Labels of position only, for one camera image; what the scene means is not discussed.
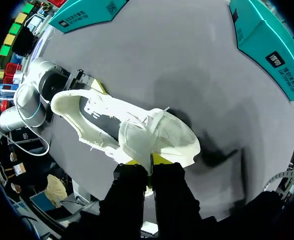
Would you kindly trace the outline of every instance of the cable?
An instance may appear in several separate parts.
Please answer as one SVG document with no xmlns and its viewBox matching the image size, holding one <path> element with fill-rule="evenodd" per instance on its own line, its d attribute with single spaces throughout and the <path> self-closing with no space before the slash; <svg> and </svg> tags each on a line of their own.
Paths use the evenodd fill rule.
<svg viewBox="0 0 294 240">
<path fill-rule="evenodd" d="M 275 175 L 273 178 L 271 178 L 265 187 L 263 188 L 263 191 L 265 192 L 268 187 L 270 186 L 271 183 L 273 183 L 277 179 L 282 179 L 282 178 L 289 178 L 289 179 L 294 179 L 294 171 L 283 171 Z"/>
<path fill-rule="evenodd" d="M 44 153 L 32 153 L 32 152 L 29 152 L 28 150 L 26 150 L 26 149 L 24 149 L 24 148 L 22 148 L 21 146 L 19 146 L 15 141 L 13 141 L 11 138 L 9 138 L 7 135 L 5 135 L 5 134 L 3 134 L 2 132 L 0 132 L 0 134 L 3 136 L 3 137 L 5 137 L 5 138 L 7 138 L 9 141 L 11 141 L 13 144 L 15 144 L 18 148 L 20 148 L 21 150 L 23 150 L 25 153 L 28 153 L 28 154 L 30 154 L 30 155 L 32 155 L 32 156 L 36 156 L 36 157 L 41 157 L 41 156 L 44 156 L 44 155 L 46 155 L 48 152 L 49 152 L 49 149 L 50 149 L 50 145 L 49 145 L 49 143 L 42 137 L 42 136 L 40 136 L 37 132 L 35 132 L 26 122 L 25 122 L 25 120 L 24 120 L 24 116 L 22 115 L 22 113 L 20 112 L 20 110 L 19 110 L 19 107 L 18 107 L 18 93 L 19 93 L 19 91 L 21 90 L 21 88 L 23 87 L 23 86 L 28 86 L 28 84 L 31 84 L 32 85 L 32 82 L 23 82 L 21 85 L 19 85 L 19 87 L 18 87 L 18 89 L 17 89 L 17 91 L 15 92 L 15 94 L 14 94 L 14 98 L 13 98 L 13 102 L 14 102 L 14 104 L 15 104 L 15 108 L 16 108 L 16 110 L 17 110 L 17 112 L 18 112 L 18 115 L 20 116 L 20 118 L 21 118 L 21 121 L 26 125 L 26 127 L 29 129 L 29 130 L 31 130 L 37 137 L 39 137 L 40 139 L 42 139 L 45 143 L 46 143 L 46 145 L 47 145 L 47 149 L 46 149 L 46 151 L 44 152 Z M 38 109 L 36 110 L 36 112 L 32 115 L 32 117 L 38 112 L 38 110 L 39 110 L 39 107 L 40 106 L 38 106 Z"/>
<path fill-rule="evenodd" d="M 65 203 L 72 203 L 72 204 L 78 204 L 78 205 L 84 206 L 83 204 L 81 204 L 79 202 L 76 202 L 76 201 L 66 201 L 66 200 L 60 201 L 60 203 L 63 203 L 63 202 L 65 202 Z"/>
<path fill-rule="evenodd" d="M 26 216 L 26 215 L 22 215 L 22 216 L 21 216 L 21 219 L 30 219 L 30 220 L 33 220 L 33 221 L 35 221 L 35 222 L 38 221 L 37 219 L 34 219 L 33 217 Z"/>
<path fill-rule="evenodd" d="M 29 225 L 31 226 L 33 233 L 39 238 L 39 234 L 38 234 L 37 229 L 35 228 L 35 226 L 30 222 L 30 220 L 28 218 L 26 218 L 26 220 L 29 223 Z"/>
</svg>

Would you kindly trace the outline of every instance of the blue box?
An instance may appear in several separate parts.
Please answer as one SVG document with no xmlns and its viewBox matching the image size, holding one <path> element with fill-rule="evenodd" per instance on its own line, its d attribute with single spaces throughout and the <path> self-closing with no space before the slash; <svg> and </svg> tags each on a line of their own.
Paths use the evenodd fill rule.
<svg viewBox="0 0 294 240">
<path fill-rule="evenodd" d="M 127 0 L 68 0 L 49 24 L 67 33 L 88 25 L 109 22 L 127 2 Z"/>
<path fill-rule="evenodd" d="M 294 39 L 259 0 L 231 0 L 238 49 L 256 61 L 294 101 Z"/>
</svg>

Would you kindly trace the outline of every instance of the red bin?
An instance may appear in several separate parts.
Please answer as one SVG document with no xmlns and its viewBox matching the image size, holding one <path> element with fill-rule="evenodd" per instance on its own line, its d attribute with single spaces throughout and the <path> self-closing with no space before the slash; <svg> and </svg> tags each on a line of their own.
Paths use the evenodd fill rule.
<svg viewBox="0 0 294 240">
<path fill-rule="evenodd" d="M 48 0 L 48 2 L 54 4 L 56 7 L 61 7 L 67 0 Z"/>
<path fill-rule="evenodd" d="M 15 63 L 8 63 L 5 69 L 5 75 L 13 76 L 16 73 L 16 70 L 21 70 L 21 65 Z"/>
</svg>

